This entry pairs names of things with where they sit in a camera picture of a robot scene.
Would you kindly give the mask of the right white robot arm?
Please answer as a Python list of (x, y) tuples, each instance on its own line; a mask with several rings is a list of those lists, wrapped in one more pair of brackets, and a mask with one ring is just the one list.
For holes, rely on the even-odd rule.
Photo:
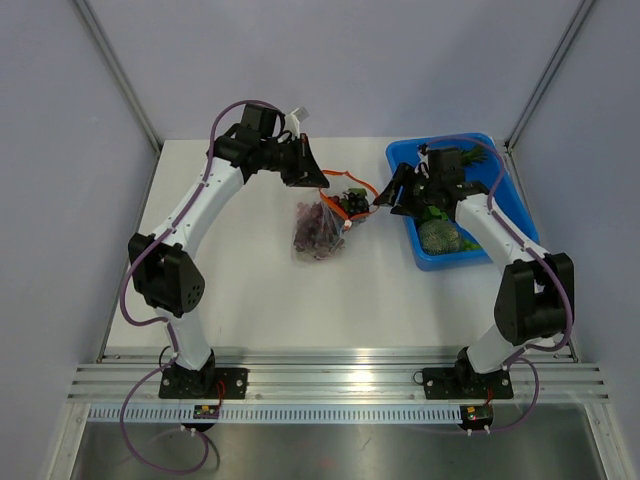
[(455, 147), (419, 146), (417, 166), (400, 163), (374, 203), (395, 215), (419, 219), (436, 207), (479, 243), (501, 274), (493, 326), (463, 348), (451, 367), (422, 371), (429, 400), (510, 399), (508, 369), (528, 350), (552, 353), (574, 326), (574, 264), (551, 254), (508, 219), (496, 189), (466, 177)]

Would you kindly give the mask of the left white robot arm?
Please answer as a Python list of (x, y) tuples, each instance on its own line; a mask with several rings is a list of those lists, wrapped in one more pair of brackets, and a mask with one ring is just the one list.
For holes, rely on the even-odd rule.
[(216, 367), (198, 305), (205, 279), (195, 264), (204, 236), (229, 200), (261, 171), (276, 172), (288, 187), (326, 188), (308, 136), (300, 129), (308, 113), (283, 113), (259, 100), (238, 102), (241, 119), (224, 133), (210, 134), (206, 162), (172, 213), (153, 230), (128, 242), (130, 267), (123, 281), (142, 296), (165, 327), (171, 350), (161, 366), (162, 399), (242, 399), (248, 373)]

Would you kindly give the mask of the clear zip bag orange zipper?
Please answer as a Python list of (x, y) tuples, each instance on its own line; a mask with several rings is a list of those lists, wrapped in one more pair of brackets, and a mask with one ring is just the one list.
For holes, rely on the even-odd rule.
[(349, 171), (323, 170), (327, 188), (313, 188), (295, 203), (292, 255), (311, 263), (333, 258), (344, 249), (350, 231), (378, 209), (377, 189)]

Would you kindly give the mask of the blue black grape bunch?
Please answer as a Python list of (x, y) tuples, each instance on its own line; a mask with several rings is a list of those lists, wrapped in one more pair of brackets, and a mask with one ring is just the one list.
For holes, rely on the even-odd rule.
[(340, 205), (349, 218), (369, 213), (367, 194), (364, 188), (349, 188), (342, 193)]

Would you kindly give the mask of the dark purple grape bunch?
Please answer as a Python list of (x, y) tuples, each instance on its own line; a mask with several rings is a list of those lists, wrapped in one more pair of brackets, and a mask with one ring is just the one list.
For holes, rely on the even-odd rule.
[(296, 206), (293, 253), (302, 261), (320, 261), (337, 255), (345, 247), (344, 220), (324, 202)]

